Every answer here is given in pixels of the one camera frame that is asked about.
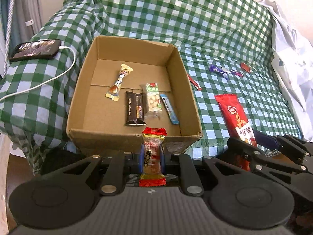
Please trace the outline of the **small red candy pack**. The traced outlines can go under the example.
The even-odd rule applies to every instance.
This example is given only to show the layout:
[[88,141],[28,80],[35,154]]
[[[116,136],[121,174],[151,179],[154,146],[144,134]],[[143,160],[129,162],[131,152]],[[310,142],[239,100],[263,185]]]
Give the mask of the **small red candy pack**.
[[146,127],[143,130],[143,170],[139,187],[158,187],[166,185],[161,171],[161,144],[167,132],[164,128]]

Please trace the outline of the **large red snack packet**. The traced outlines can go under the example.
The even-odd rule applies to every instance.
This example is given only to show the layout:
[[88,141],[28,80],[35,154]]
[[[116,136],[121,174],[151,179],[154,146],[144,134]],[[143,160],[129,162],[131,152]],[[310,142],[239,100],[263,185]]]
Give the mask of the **large red snack packet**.
[[237,95],[219,94],[214,97],[219,105],[230,137],[239,138],[242,141],[257,147],[257,141],[253,129],[242,105],[239,103]]

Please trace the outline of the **light blue snack stick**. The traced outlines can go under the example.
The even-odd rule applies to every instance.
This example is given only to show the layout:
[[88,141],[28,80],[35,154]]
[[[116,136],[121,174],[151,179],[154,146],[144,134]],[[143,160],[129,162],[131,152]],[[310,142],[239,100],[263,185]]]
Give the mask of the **light blue snack stick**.
[[168,96],[166,94],[160,94],[160,97],[165,105],[165,108],[166,108],[166,111],[169,115],[169,118],[171,120],[171,122],[174,124],[174,125],[178,125],[179,124],[179,120],[174,112],[174,109],[170,103],[170,100],[168,98]]

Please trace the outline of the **dark brown chocolate bar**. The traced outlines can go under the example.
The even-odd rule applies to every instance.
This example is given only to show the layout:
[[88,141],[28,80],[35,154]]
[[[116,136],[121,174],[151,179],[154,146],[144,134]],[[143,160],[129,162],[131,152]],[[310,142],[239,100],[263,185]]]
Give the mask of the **dark brown chocolate bar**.
[[144,118],[143,94],[126,92],[126,126],[146,125]]

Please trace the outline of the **clear nut snack pack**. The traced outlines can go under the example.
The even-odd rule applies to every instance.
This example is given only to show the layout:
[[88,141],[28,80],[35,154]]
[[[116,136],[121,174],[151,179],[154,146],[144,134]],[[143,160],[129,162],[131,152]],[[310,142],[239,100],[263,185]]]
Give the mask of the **clear nut snack pack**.
[[161,115],[162,106],[158,84],[143,84],[142,90],[145,103],[145,116],[153,118],[159,117]]

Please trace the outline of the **yellow cow snack bar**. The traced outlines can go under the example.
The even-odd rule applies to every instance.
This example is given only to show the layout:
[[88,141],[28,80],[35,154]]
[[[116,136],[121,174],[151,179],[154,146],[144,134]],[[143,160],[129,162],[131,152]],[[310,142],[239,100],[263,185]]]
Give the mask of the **yellow cow snack bar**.
[[119,91],[121,90],[121,85],[123,82],[123,79],[128,76],[131,72],[133,71],[133,68],[126,64],[121,65],[121,69],[119,71],[118,78],[114,85],[108,90],[106,93],[106,97],[110,98],[113,101],[118,101],[119,100]]

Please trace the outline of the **white purple pink bar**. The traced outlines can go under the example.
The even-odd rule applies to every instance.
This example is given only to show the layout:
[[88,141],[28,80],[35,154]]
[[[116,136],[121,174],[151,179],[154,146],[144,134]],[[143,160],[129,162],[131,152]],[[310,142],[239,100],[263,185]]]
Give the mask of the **white purple pink bar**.
[[240,72],[236,71],[236,70],[229,70],[229,69],[227,69],[225,67],[222,67],[222,70],[223,70],[223,72],[225,72],[227,74],[236,75],[236,76],[239,76],[241,78],[243,77],[243,75]]

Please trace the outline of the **red square sachet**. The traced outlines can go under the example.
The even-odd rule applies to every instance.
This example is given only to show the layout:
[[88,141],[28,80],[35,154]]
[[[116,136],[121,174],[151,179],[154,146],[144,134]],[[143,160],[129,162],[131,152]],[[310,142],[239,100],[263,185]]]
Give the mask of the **red square sachet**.
[[241,67],[244,71],[246,71],[247,73],[251,73],[251,68],[250,68],[247,64],[245,64],[245,63],[240,63],[240,67]]

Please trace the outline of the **purple chocolate wrapper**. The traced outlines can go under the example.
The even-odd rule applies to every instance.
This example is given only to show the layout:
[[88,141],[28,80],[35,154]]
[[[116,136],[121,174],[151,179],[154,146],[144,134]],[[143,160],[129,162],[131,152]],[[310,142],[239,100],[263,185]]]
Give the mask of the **purple chocolate wrapper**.
[[228,80],[228,73],[226,73],[223,69],[217,67],[216,65],[210,66],[210,71],[215,72],[216,74],[222,76],[224,79]]

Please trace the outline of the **brown cardboard box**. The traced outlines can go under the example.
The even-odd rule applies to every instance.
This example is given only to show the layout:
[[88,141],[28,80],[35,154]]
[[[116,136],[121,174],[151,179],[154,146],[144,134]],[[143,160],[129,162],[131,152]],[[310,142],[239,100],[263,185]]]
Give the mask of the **brown cardboard box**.
[[168,150],[184,152],[202,136],[192,87],[172,44],[96,37],[75,87],[66,132],[91,155],[138,151],[146,127],[165,130]]

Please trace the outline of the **thin red snack stick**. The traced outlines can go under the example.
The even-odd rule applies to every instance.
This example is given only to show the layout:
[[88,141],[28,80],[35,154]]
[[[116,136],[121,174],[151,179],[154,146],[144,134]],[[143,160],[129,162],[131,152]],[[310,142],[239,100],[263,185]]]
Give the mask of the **thin red snack stick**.
[[196,88],[197,91],[202,91],[200,85],[189,75],[187,74],[190,83]]

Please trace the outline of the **green checkered sofa cover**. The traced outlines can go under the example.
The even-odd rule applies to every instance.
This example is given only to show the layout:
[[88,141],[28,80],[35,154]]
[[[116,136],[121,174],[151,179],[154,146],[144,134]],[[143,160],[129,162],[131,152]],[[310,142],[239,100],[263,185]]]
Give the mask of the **green checkered sofa cover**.
[[[177,47],[202,87],[194,91],[203,137],[187,150],[193,159],[226,149],[217,94],[236,94],[253,129],[301,137],[271,65],[273,25],[270,12],[254,0],[64,0],[33,39],[60,39],[65,49],[52,60],[9,66],[1,81],[1,132],[25,153],[34,173],[49,150],[74,150],[65,132],[74,88],[93,39],[105,35]],[[211,65],[243,77],[228,74],[226,80]]]

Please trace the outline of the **black smartphone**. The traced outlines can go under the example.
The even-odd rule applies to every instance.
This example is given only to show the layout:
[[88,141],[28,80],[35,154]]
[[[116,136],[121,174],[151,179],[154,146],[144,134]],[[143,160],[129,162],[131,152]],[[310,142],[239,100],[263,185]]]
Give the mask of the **black smartphone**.
[[62,44],[60,39],[30,41],[17,45],[9,58],[10,62],[25,60],[50,60]]

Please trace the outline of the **grey curtain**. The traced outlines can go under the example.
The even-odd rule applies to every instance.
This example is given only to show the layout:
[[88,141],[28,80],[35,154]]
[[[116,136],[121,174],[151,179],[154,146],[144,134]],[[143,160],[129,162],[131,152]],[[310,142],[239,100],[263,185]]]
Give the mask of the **grey curtain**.
[[[1,0],[1,21],[6,34],[11,0]],[[29,41],[42,27],[41,0],[14,0],[10,45]]]

